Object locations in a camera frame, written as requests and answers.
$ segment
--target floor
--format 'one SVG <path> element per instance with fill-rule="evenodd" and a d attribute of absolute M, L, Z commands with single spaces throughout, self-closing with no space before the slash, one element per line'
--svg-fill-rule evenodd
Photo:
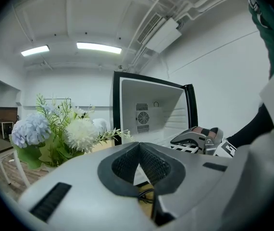
<path fill-rule="evenodd" d="M 7 184 L 0 170 L 0 191 L 5 192 L 11 198 L 17 201 L 18 198 L 23 193 L 23 191 L 26 190 L 26 186 L 18 173 L 18 170 L 16 168 L 12 155 L 4 158 L 2 160 L 2 164 L 11 181 L 11 184 L 10 185 Z M 48 171 L 44 169 L 29 170 L 25 163 L 21 162 L 21 164 L 30 184 L 33 184 L 34 182 L 39 180 L 41 177 L 44 177 L 46 174 L 48 174 Z M 153 188 L 153 186 L 150 184 L 147 184 L 140 188 L 140 192 L 148 188 Z M 153 197 L 152 192 L 147 194 L 147 198 L 152 198 L 152 197 Z M 139 203 L 144 213 L 150 218 L 151 212 L 152 212 L 152 204 L 146 204 L 143 201 L 140 201 Z"/>

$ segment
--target table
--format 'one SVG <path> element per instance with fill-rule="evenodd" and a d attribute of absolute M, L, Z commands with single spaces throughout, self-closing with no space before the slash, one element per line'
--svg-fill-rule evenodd
<path fill-rule="evenodd" d="M 19 171 L 19 174 L 21 175 L 26 187 L 30 187 L 30 183 L 26 177 L 26 174 L 22 168 L 21 162 L 17 156 L 17 151 L 12 147 L 12 145 L 8 141 L 2 140 L 0 138 L 0 169 L 1 169 L 8 184 L 11 184 L 11 182 L 4 170 L 1 159 L 5 156 L 11 155 L 11 154 L 13 154 L 13 156 L 14 156 L 14 161 L 15 161 L 17 170 Z"/>
<path fill-rule="evenodd" d="M 0 123 L 1 123 L 2 138 L 5 139 L 5 137 L 4 137 L 4 131 L 3 131 L 3 124 L 5 124 L 5 123 L 12 123 L 12 129 L 13 129 L 14 122 L 8 121 L 8 120 L 4 120 L 4 119 L 0 119 Z"/>

